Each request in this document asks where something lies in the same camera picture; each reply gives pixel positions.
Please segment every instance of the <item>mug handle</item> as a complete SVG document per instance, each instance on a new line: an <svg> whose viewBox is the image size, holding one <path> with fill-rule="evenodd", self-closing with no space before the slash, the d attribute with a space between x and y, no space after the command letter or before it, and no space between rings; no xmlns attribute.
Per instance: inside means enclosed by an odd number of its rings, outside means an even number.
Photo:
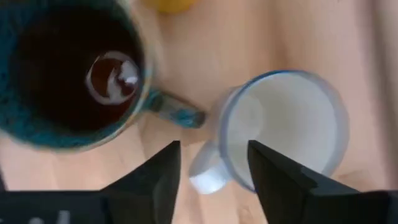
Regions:
<svg viewBox="0 0 398 224"><path fill-rule="evenodd" d="M222 189L231 179L214 141L207 141L194 158L189 179L201 194L212 194Z"/></svg>
<svg viewBox="0 0 398 224"><path fill-rule="evenodd" d="M149 91L145 104L145 108L157 113L161 118L184 128L200 128L206 119L204 111L156 89Z"/></svg>

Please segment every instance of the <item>glass mug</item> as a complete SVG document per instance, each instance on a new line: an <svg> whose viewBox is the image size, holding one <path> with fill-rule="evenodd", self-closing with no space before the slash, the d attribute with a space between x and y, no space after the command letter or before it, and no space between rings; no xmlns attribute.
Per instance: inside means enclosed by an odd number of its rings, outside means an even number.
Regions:
<svg viewBox="0 0 398 224"><path fill-rule="evenodd" d="M254 192L249 140L324 175L337 168L348 144L348 116L337 92L303 71L273 71L233 88L208 117L213 137L189 171L201 194L216 192L231 179Z"/></svg>
<svg viewBox="0 0 398 224"><path fill-rule="evenodd" d="M144 110L185 128L204 112L152 87L154 61L127 1L0 5L0 128L47 149L103 144Z"/></svg>

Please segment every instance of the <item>teal knitted mug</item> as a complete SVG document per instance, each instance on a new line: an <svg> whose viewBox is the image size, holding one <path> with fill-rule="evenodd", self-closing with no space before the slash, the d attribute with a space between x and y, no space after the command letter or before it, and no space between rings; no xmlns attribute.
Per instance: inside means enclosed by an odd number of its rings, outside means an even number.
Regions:
<svg viewBox="0 0 398 224"><path fill-rule="evenodd" d="M148 44L113 0L0 3L0 128L29 144L82 150L143 110L185 128L204 112L151 87Z"/></svg>

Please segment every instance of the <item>yellow object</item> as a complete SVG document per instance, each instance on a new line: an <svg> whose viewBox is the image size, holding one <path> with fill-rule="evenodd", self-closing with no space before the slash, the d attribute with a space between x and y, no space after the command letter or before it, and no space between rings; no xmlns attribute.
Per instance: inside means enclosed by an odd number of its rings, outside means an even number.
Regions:
<svg viewBox="0 0 398 224"><path fill-rule="evenodd" d="M176 13L186 10L197 0L144 0L159 12Z"/></svg>

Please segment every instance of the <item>wooden table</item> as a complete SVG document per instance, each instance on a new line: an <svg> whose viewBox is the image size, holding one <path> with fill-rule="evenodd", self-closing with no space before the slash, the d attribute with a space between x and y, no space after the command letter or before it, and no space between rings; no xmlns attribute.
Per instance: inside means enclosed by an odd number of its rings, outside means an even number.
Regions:
<svg viewBox="0 0 398 224"><path fill-rule="evenodd" d="M139 2L132 10L150 27L158 85L205 110L229 87L270 70L318 73L350 115L348 150L333 178L359 190L388 189L367 7L363 0L198 0L176 15L156 15ZM115 140L79 154L34 151L4 134L0 164L10 189L100 189L180 139L174 223L266 223L256 195L237 183L211 195L192 188L187 170L207 137L204 129L183 130L145 114Z"/></svg>

